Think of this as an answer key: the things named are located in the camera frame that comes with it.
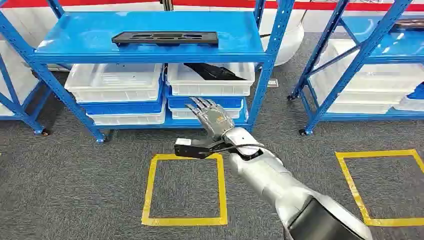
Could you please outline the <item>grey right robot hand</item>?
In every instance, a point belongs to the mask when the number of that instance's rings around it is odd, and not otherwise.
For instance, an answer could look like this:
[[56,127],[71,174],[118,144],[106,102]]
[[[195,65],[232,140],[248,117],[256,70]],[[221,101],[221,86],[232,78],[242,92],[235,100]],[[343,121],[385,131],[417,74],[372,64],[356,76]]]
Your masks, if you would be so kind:
[[233,119],[221,105],[211,99],[202,97],[190,96],[189,98],[196,106],[190,103],[186,104],[186,106],[198,118],[213,141],[220,140],[226,132],[235,127]]

